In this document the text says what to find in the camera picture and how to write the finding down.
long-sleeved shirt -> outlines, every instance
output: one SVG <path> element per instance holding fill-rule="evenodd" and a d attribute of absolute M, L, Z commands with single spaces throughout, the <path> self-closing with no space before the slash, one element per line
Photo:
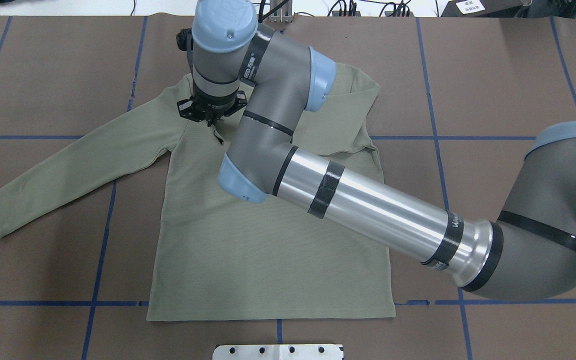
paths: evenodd
<path fill-rule="evenodd" d="M 366 132 L 380 87 L 337 67 L 325 105 L 302 114 L 293 143 L 383 181 Z M 176 103 L 191 91 L 186 75 L 2 187 L 0 238 L 169 151 L 147 320 L 393 317 L 385 246 L 274 196 L 248 203 L 219 187 L 242 112 L 214 127 L 181 118 Z"/>

brown table surface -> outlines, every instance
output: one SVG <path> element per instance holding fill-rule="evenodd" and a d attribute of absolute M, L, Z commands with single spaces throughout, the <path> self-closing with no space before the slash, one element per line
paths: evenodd
<path fill-rule="evenodd" d="M 188 65 L 192 17 L 0 17 L 0 187 Z M 576 120 L 576 20 L 310 18 L 286 35 L 382 86 L 386 183 L 496 219 L 542 129 Z M 347 360 L 576 359 L 576 289 L 500 303 L 391 253 L 394 319 L 146 322 L 169 159 L 0 240 L 0 359 L 205 359 L 219 344 L 343 344 Z"/>

blue cap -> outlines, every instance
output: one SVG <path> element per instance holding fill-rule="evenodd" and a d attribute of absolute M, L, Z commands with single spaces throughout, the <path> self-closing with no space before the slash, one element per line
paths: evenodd
<path fill-rule="evenodd" d="M 228 153 L 224 153 L 219 175 L 217 176 L 219 186 L 228 194 L 250 203 L 260 204 L 266 200 L 267 193 L 261 191 L 259 187 L 250 182 L 247 177 L 233 164 Z"/>
<path fill-rule="evenodd" d="M 199 0 L 192 38 L 213 53 L 230 53 L 246 45 L 257 31 L 255 5 L 247 0 Z"/>
<path fill-rule="evenodd" d="M 310 92 L 306 110 L 316 112 L 321 109 L 337 76 L 337 65 L 312 46 L 310 48 Z"/>
<path fill-rule="evenodd" d="M 562 122 L 547 127 L 546 130 L 542 131 L 534 140 L 534 144 L 528 153 L 526 153 L 526 157 L 544 145 L 573 138 L 576 138 L 576 121 Z"/>

white floor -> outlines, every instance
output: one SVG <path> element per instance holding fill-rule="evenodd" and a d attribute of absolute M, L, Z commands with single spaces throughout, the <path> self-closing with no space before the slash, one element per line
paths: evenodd
<path fill-rule="evenodd" d="M 135 15 L 144 16 L 158 12 L 175 15 L 194 15 L 197 0 L 135 0 Z M 335 0 L 293 0 L 293 12 L 308 12 L 326 16 Z M 439 13 L 448 0 L 438 0 Z M 357 10 L 361 16 L 379 16 L 384 5 L 359 0 Z M 434 0 L 411 0 L 408 4 L 414 16 L 434 17 L 437 10 Z M 3 16 L 127 16 L 133 9 L 133 0 L 14 0 L 0 4 Z"/>

gray robot arm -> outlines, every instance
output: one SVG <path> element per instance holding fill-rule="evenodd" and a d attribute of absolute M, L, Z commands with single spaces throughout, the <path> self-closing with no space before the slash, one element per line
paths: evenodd
<path fill-rule="evenodd" d="M 322 106 L 336 66 L 255 14 L 246 0 L 201 0 L 192 25 L 193 98 L 180 112 L 219 118 L 236 107 L 239 81 L 254 86 L 219 173 L 224 190 L 290 201 L 480 296 L 530 300 L 576 287 L 576 123 L 537 138 L 498 221 L 462 219 L 294 146 L 302 111 Z"/>

